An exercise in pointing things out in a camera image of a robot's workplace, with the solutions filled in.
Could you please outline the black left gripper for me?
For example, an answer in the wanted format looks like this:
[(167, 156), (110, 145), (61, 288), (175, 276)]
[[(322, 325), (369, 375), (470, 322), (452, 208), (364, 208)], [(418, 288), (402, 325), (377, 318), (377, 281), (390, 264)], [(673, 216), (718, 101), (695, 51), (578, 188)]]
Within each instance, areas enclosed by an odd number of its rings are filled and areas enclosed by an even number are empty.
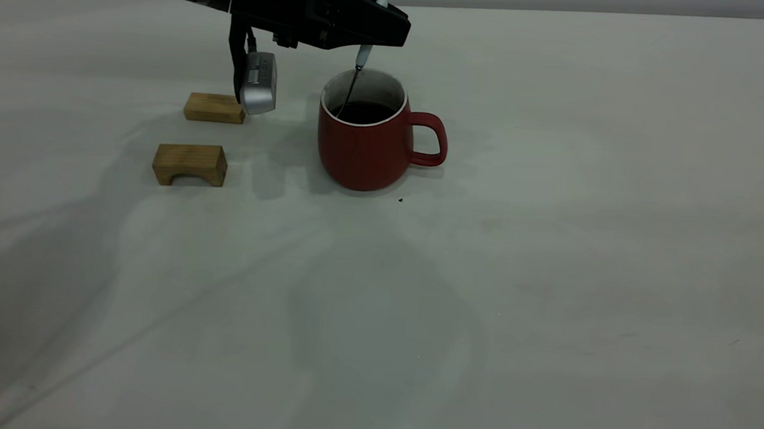
[(230, 43), (250, 43), (257, 28), (272, 33), (284, 48), (401, 47), (410, 26), (400, 8), (378, 0), (233, 0)]

